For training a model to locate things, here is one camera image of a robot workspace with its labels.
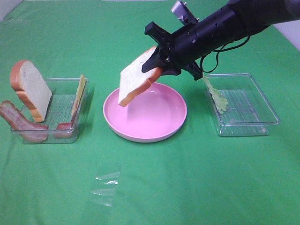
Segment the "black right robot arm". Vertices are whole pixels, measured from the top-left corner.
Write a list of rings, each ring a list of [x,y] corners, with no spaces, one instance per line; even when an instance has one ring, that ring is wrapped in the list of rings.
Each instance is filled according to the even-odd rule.
[[[211,52],[224,52],[225,46],[242,38],[250,39],[276,23],[300,18],[298,0],[230,0],[203,20],[197,19],[182,1],[177,1],[172,12],[183,26],[169,33],[154,22],[145,27],[145,34],[158,44],[154,53],[143,64],[142,72],[161,68],[163,75],[179,75],[188,71],[195,80],[205,70],[204,58]]]

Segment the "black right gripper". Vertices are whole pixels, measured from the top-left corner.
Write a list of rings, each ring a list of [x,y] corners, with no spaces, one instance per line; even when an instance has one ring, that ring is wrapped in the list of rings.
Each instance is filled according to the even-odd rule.
[[[145,34],[158,44],[142,65],[142,72],[162,68],[161,75],[180,75],[189,72],[194,80],[203,76],[196,60],[215,49],[243,37],[247,31],[247,6],[223,6],[202,21],[183,25],[169,33],[156,23],[145,27]]]

